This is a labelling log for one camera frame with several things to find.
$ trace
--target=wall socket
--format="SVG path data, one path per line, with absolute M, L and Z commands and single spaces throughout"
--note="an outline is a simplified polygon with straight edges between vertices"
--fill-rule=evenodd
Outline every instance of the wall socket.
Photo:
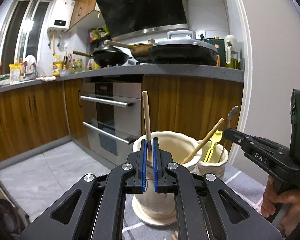
M 207 38 L 206 31 L 195 31 L 195 39 L 201 40 L 201 37 L 200 37 L 201 34 L 203 34 L 203 36 L 204 36 L 203 39 Z

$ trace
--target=oven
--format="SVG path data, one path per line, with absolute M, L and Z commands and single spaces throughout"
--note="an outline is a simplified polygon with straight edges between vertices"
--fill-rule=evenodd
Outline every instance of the oven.
M 82 84 L 83 125 L 90 149 L 119 165 L 141 136 L 141 83 Z

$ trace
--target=ceramic pot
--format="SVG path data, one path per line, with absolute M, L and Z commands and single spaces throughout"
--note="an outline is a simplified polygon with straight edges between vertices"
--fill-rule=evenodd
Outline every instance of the ceramic pot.
M 173 161 L 181 163 L 197 146 L 198 142 L 184 134 L 171 131 L 152 132 L 151 138 L 157 137 L 159 148 L 170 152 Z M 139 151 L 141 140 L 146 139 L 146 135 L 140 137 L 133 144 L 133 151 Z M 202 151 L 200 150 L 188 163 L 183 164 L 191 172 L 194 172 L 197 163 L 200 161 Z M 141 211 L 134 207 L 136 215 L 144 222 L 152 225 L 167 225 L 176 221 L 175 203 L 173 194 L 157 194 L 154 191 L 153 177 L 147 173 L 147 189 L 143 194 L 135 194 L 137 205 Z
M 222 148 L 223 146 L 220 144 L 216 144 L 214 147 L 214 151 L 211 157 L 211 160 L 209 163 L 203 162 L 203 160 L 206 157 L 206 154 L 211 146 L 211 141 L 208 141 L 203 147 L 202 147 L 202 155 L 201 155 L 201 160 L 198 162 L 194 173 L 198 175 L 204 175 L 206 173 L 213 173 L 217 175 L 219 178 L 221 178 L 224 173 L 225 173 L 225 168 L 226 168 L 226 162 L 228 161 L 228 151 L 225 149 L 223 151 L 223 156 L 222 159 L 219 161 Z

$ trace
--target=blue gripper pad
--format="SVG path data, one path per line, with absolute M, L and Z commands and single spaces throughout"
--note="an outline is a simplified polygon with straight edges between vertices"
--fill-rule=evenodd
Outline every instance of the blue gripper pad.
M 155 140 L 152 140 L 152 158 L 153 158 L 153 184 L 154 191 L 158 191 L 158 165 L 157 165 L 157 152 L 155 147 Z
M 142 158 L 142 179 L 141 179 L 141 185 L 142 185 L 142 191 L 146 191 L 146 161 L 147 161 L 147 143 L 144 143 L 143 147 L 143 158 Z

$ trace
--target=black glass range hood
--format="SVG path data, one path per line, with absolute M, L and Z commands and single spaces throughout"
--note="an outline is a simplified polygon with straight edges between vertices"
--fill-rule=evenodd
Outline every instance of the black glass range hood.
M 112 38 L 187 29 L 186 0 L 97 0 Z

